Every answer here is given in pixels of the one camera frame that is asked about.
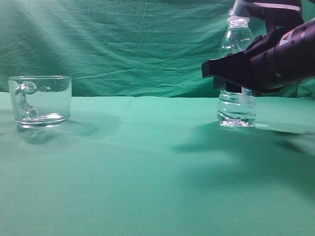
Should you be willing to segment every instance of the label on robot arm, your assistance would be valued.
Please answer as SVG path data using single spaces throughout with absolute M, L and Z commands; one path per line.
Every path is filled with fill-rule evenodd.
M 279 46 L 281 46 L 281 45 L 283 45 L 283 44 L 285 44 L 285 43 L 290 42 L 291 36 L 292 36 L 294 30 L 295 30 L 295 29 L 289 31 L 289 32 L 286 33 L 284 36 L 282 36 L 282 38 L 280 39 Z

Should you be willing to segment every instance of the green backdrop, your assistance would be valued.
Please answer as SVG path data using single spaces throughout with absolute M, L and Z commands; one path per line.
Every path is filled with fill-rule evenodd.
M 217 96 L 216 57 L 234 0 L 1 0 L 0 91 L 21 75 L 71 75 L 74 96 Z M 305 20 L 315 5 L 303 1 Z M 253 19 L 254 35 L 264 24 Z M 282 96 L 311 96 L 314 80 Z

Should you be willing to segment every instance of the water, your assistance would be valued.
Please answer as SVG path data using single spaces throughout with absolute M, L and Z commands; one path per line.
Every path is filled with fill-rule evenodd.
M 242 93 L 222 90 L 219 95 L 218 120 L 220 125 L 250 127 L 256 118 L 255 97 L 242 88 Z

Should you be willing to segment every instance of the green tablecloth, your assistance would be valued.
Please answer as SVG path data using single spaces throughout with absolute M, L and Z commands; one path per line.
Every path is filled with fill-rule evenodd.
M 75 97 L 68 125 L 19 131 L 0 93 L 1 236 L 313 236 L 315 101 Z

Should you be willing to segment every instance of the mug handle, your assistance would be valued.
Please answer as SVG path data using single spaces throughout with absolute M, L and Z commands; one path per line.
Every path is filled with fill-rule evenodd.
M 15 89 L 15 101 L 16 104 L 23 109 L 23 111 L 29 117 L 35 117 L 38 115 L 38 109 L 26 101 L 26 94 L 33 94 L 36 92 L 36 85 L 30 81 L 23 82 Z

